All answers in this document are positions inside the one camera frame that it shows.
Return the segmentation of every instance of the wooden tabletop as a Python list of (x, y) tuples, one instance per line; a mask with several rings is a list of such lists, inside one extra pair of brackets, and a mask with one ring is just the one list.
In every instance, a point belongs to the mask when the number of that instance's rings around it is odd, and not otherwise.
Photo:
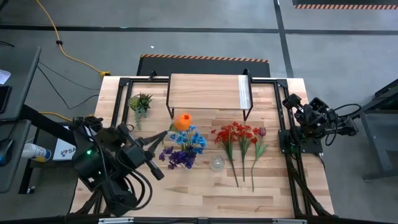
[[(111, 124), (116, 92), (120, 77), (104, 77), (95, 116), (103, 118), (104, 127)], [(308, 103), (304, 81), (301, 78), (287, 79), (290, 93), (302, 98), (302, 104)], [(135, 137), (151, 136), (169, 128), (171, 120), (165, 105), (167, 94), (166, 83), (135, 83), (132, 95), (139, 93), (153, 95), (148, 110), (148, 118), (142, 119), (142, 131), (134, 131)], [(165, 177), (157, 181), (147, 166), (141, 166), (142, 172), (151, 182), (154, 195), (148, 206), (138, 211), (127, 212), (126, 216), (134, 217), (228, 217), (228, 218), (292, 218), (294, 212), (290, 196), (289, 181), (285, 157), (280, 153), (277, 132), (280, 129), (276, 110), (274, 88), (269, 84), (253, 84), (252, 95), (254, 108), (246, 121), (252, 127), (265, 126), (267, 135), (263, 139), (269, 147), (256, 162), (254, 169), (254, 185), (250, 179), (250, 167), (254, 161), (253, 146), (248, 149), (245, 158), (246, 181), (243, 182), (242, 162), (238, 146), (234, 147), (233, 158), (238, 176), (239, 188), (236, 187), (234, 175), (226, 160), (221, 172), (213, 172), (209, 163), (215, 155), (226, 154), (220, 146), (214, 144), (215, 135), (212, 129), (237, 121), (243, 124), (241, 111), (236, 110), (175, 110), (175, 114), (189, 113), (193, 125), (208, 140), (208, 147), (203, 155), (198, 155), (197, 165), (192, 169), (178, 167), (167, 169), (167, 160), (162, 162), (154, 158), (154, 162), (162, 169)], [(120, 123), (126, 88), (123, 91), (118, 124)], [(128, 124), (135, 125), (133, 111), (129, 111)], [(165, 146), (173, 142), (166, 139)], [(325, 171), (319, 158), (311, 154), (303, 154), (303, 164), (307, 185), (314, 196), (330, 213), (333, 207), (330, 200)], [(132, 179), (136, 191), (138, 184)], [(91, 192), (79, 181), (71, 212), (77, 211), (89, 199)], [(302, 193), (298, 190), (300, 207), (304, 211)]]
[(247, 75), (172, 74), (169, 106), (196, 109), (249, 109)]

